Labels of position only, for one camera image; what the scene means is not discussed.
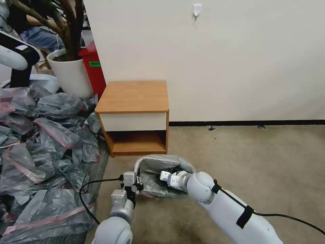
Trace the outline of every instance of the carpet floor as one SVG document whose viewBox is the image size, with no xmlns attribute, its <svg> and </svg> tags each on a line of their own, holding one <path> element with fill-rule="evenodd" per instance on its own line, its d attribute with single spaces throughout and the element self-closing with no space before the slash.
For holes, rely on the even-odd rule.
<svg viewBox="0 0 325 244">
<path fill-rule="evenodd" d="M 258 212 L 282 213 L 325 229 L 325 126 L 171 127 L 169 154 L 205 171 Z M 132 170 L 138 157 L 110 158 L 103 178 Z M 96 216 L 111 210 L 118 182 L 101 184 Z M 325 243 L 325 236 L 301 223 L 268 217 L 286 244 Z M 89 244 L 96 226 L 86 238 Z M 137 198 L 131 225 L 133 244 L 232 241 L 189 198 Z"/>
</svg>

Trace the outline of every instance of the wooden side table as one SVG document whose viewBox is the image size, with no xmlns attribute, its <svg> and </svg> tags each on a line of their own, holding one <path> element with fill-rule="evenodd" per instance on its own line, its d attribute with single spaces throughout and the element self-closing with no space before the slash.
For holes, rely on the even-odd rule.
<svg viewBox="0 0 325 244">
<path fill-rule="evenodd" d="M 95 112 L 112 157 L 167 154 L 166 81 L 108 82 Z"/>
</svg>

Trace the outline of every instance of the green label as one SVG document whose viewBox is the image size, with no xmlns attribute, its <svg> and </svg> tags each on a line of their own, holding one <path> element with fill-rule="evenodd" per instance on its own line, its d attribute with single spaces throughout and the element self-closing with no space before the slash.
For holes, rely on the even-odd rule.
<svg viewBox="0 0 325 244">
<path fill-rule="evenodd" d="M 89 66 L 90 67 L 101 67 L 101 63 L 100 62 L 89 62 Z"/>
</svg>

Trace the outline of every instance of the white wall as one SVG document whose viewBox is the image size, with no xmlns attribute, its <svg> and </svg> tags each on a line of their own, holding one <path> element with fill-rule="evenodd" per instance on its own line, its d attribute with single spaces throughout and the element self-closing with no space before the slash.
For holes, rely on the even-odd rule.
<svg viewBox="0 0 325 244">
<path fill-rule="evenodd" d="M 84 3 L 106 81 L 166 79 L 171 121 L 325 119 L 323 0 Z"/>
</svg>

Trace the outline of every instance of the baseboard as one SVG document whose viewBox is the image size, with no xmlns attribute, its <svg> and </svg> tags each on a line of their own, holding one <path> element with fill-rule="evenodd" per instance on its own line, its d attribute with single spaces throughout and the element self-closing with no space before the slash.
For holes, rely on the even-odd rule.
<svg viewBox="0 0 325 244">
<path fill-rule="evenodd" d="M 169 126 L 325 125 L 325 120 L 174 121 Z"/>
</svg>

